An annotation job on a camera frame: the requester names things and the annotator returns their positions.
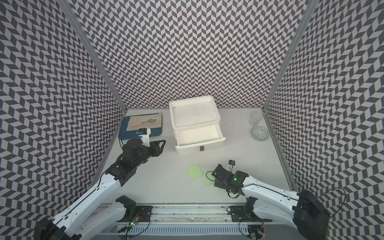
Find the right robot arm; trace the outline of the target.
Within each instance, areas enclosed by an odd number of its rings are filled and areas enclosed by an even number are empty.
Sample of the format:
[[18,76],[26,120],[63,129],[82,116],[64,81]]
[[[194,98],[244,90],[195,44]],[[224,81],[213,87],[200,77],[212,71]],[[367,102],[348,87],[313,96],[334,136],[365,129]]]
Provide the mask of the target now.
[[283,190],[261,182],[247,173],[232,173],[218,165],[211,173],[215,187],[230,194],[244,196],[245,212],[263,220],[285,224],[297,230],[307,240],[327,237],[331,213],[308,190]]

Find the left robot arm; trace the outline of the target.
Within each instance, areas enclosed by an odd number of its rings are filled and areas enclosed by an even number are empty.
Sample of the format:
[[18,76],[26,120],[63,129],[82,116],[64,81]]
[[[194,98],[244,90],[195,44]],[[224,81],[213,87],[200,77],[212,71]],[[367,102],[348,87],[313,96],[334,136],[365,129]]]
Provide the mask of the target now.
[[163,153],[166,141],[143,143],[140,139],[131,139],[122,147],[115,161],[83,196],[52,219],[44,218],[36,223],[35,240],[89,240],[108,225],[128,218],[139,217],[136,202],[127,196],[121,196],[104,211],[90,215],[112,193],[120,189],[151,157]]

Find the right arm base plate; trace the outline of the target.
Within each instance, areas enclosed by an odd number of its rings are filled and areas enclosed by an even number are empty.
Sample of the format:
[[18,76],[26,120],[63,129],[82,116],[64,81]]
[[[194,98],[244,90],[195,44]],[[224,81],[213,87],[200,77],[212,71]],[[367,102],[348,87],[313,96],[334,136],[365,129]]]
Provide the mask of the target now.
[[234,205],[226,208],[227,213],[231,216],[232,222],[256,222],[256,223],[270,223],[270,219],[261,219],[254,214],[251,210],[246,210],[244,206]]

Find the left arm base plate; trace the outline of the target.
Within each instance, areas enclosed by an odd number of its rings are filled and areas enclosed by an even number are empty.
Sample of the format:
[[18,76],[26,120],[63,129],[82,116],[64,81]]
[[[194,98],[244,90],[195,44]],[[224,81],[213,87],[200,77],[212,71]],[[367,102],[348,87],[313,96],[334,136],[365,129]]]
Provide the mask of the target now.
[[153,207],[150,205],[136,206],[135,209],[130,208],[129,210],[125,210],[125,215],[122,219],[118,221],[118,223],[129,222],[134,219],[134,217],[139,217],[139,222],[149,222],[151,220]]

